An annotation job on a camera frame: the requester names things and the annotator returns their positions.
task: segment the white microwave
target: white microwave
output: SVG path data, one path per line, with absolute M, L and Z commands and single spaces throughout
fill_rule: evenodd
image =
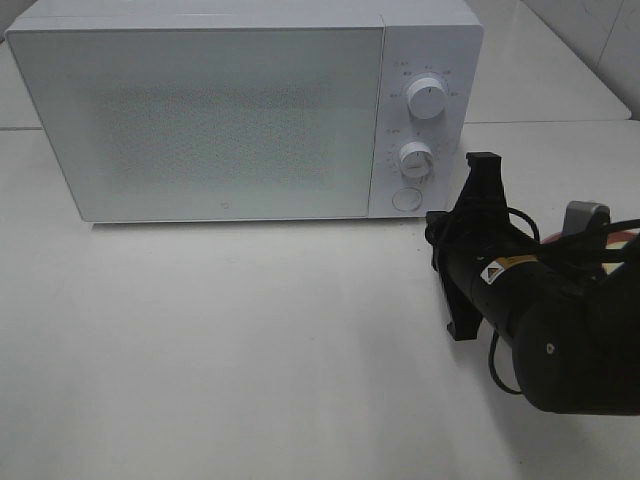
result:
M 482 27 L 462 0 L 39 0 L 6 33 L 82 219 L 442 209 Z

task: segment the microwave control panel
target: microwave control panel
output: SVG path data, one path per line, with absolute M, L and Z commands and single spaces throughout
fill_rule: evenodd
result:
M 445 207 L 480 25 L 385 29 L 369 217 Z

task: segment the warning label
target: warning label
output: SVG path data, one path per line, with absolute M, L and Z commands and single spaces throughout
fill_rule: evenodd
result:
M 511 267 L 520 265 L 521 263 L 537 262 L 538 259 L 533 255 L 517 255 L 515 257 L 498 257 L 480 273 L 482 279 L 491 285 L 497 278 Z

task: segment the microwave door window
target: microwave door window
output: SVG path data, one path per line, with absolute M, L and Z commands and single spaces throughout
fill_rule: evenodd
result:
M 83 218 L 153 221 L 367 216 L 381 42 L 326 29 L 12 44 Z

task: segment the white table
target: white table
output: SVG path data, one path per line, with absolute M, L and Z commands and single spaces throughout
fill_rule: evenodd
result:
M 485 39 L 467 122 L 622 120 L 629 110 L 519 0 L 469 0 Z M 38 127 L 6 44 L 0 44 L 0 129 Z
M 636 122 L 467 125 L 463 148 L 504 156 L 543 234 L 570 199 L 640 213 Z M 0 165 L 3 479 L 640 471 L 639 419 L 541 413 L 491 382 L 486 324 L 448 338 L 422 221 L 92 227 L 42 132 L 0 132 Z

